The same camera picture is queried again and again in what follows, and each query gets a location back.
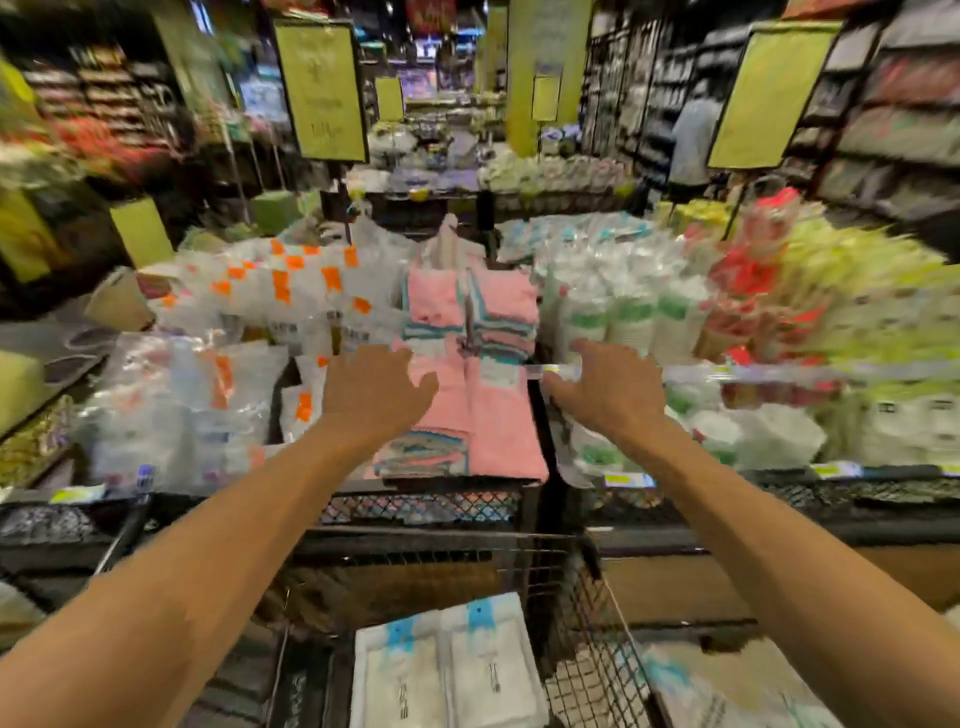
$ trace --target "person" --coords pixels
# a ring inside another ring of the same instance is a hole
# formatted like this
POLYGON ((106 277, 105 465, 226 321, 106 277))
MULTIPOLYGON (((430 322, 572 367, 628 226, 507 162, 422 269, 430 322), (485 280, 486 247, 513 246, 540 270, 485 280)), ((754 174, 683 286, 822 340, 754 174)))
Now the person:
MULTIPOLYGON (((660 372, 579 340, 579 381, 544 386, 653 476, 760 626, 847 728, 960 725, 960 633, 882 570, 714 460, 664 414, 660 372)), ((438 385, 409 352, 335 357, 324 414, 0 660, 5 728, 174 726, 337 484, 426 412, 438 385)))
POLYGON ((667 178, 667 196, 677 205, 684 205, 707 191, 710 173, 707 155, 713 143, 713 130, 723 107, 709 96, 705 79, 693 87, 690 100, 684 104, 673 125, 673 158, 667 178))

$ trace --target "hanging sign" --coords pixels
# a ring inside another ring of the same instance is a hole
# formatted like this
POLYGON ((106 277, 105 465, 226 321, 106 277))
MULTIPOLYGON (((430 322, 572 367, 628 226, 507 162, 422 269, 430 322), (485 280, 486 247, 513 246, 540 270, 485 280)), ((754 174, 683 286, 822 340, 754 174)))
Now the hanging sign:
POLYGON ((276 50, 300 154, 370 158, 352 23, 278 21, 276 50))
POLYGON ((560 76, 534 76, 534 100, 530 118, 537 122, 557 120, 560 105, 560 76))
POLYGON ((777 167, 840 23, 757 23, 717 125, 708 166, 777 167))
POLYGON ((403 121, 403 89, 399 78, 378 76, 373 85, 376 89, 376 108, 380 121, 403 121))

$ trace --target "product packaging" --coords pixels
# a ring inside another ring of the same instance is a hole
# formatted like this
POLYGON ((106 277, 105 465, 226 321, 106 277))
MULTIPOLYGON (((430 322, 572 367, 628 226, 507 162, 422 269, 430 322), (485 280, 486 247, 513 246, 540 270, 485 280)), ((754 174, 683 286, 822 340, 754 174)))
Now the product packaging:
POLYGON ((542 728, 550 719, 516 593, 441 612, 457 728, 542 728))
POLYGON ((349 728, 453 728, 440 612, 358 630, 349 728))

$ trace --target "overhead banner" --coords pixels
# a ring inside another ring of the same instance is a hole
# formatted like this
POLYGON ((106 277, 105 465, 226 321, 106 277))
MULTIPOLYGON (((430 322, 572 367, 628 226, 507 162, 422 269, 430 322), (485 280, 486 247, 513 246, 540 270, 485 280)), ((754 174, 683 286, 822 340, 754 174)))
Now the overhead banner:
POLYGON ((457 0, 407 0, 407 22, 414 33, 449 33, 457 22, 457 0))
POLYGON ((708 166, 780 165, 840 23, 757 23, 717 125, 708 166))
POLYGON ((300 154, 366 163, 370 152, 353 24, 278 21, 275 31, 300 154))

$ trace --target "blue label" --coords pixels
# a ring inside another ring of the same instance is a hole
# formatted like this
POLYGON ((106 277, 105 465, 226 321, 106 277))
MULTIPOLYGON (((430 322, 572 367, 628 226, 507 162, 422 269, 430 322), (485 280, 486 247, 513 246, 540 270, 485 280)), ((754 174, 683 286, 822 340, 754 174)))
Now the blue label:
POLYGON ((467 605, 467 630, 475 632, 478 629, 496 629, 489 599, 478 599, 467 605))
POLYGON ((387 625, 387 649, 398 649, 403 652, 414 651, 414 623, 416 617, 398 619, 387 625))

